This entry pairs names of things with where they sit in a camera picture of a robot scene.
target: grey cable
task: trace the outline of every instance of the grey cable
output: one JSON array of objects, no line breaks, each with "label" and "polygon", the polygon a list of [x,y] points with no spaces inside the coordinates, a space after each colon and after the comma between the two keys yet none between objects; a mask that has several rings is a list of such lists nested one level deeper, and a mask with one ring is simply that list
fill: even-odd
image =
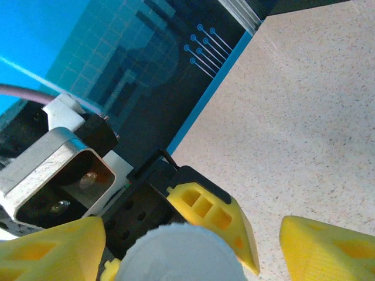
[{"label": "grey cable", "polygon": [[0,84],[0,95],[10,95],[45,105],[54,99],[54,96],[44,92],[7,84]]}]

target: white plastic cap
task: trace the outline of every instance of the white plastic cap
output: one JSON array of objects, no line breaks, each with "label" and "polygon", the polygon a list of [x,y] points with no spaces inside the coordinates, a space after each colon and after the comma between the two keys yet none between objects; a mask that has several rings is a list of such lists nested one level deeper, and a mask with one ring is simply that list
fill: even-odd
[{"label": "white plastic cap", "polygon": [[215,233],[190,224],[149,231],[121,261],[115,281],[244,281],[232,249]]}]

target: white speckled surface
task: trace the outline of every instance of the white speckled surface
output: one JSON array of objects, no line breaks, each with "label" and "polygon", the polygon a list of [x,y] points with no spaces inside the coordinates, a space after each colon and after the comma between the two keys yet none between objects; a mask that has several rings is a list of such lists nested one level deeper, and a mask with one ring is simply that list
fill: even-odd
[{"label": "white speckled surface", "polygon": [[282,217],[375,235],[375,1],[266,19],[174,158],[238,199],[259,277],[289,280]]}]

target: grid pattern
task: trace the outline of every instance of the grid pattern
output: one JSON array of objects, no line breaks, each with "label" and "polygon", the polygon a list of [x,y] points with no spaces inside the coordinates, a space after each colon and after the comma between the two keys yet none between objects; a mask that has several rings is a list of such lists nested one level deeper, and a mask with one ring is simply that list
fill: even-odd
[{"label": "grid pattern", "polygon": [[[155,3],[168,15],[174,14],[165,0],[155,0]],[[138,11],[146,14],[160,30],[166,28],[166,23],[142,0],[91,0],[47,79],[86,97],[119,44],[126,49],[137,49],[150,42],[154,31],[135,16]]]}]

